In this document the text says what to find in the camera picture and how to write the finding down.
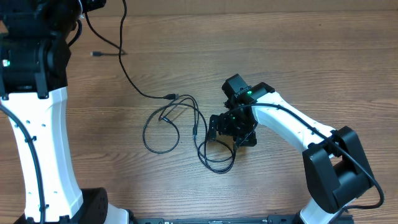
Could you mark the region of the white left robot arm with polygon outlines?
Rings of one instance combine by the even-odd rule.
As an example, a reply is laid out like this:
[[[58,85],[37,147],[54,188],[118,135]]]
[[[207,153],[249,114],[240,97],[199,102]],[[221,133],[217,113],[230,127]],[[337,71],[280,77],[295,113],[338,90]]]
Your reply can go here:
[[[24,176],[19,223],[132,223],[104,188],[82,189],[73,171],[67,65],[81,16],[104,1],[2,1],[1,111],[14,131]]]

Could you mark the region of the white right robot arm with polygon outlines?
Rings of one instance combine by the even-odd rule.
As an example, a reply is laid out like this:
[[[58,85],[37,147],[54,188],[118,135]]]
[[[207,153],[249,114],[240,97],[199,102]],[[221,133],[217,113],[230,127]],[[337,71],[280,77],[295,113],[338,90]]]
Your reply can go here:
[[[384,193],[374,178],[359,137],[351,128],[335,129],[321,124],[288,104],[275,89],[261,82],[248,85],[235,74],[222,91],[227,112],[210,118],[207,140],[231,136],[234,149],[257,144],[255,129],[264,125],[291,144],[302,155],[311,200],[301,211],[289,215],[289,223],[352,223],[344,215],[351,209],[370,210],[384,203]],[[353,204],[375,187],[374,205]]]

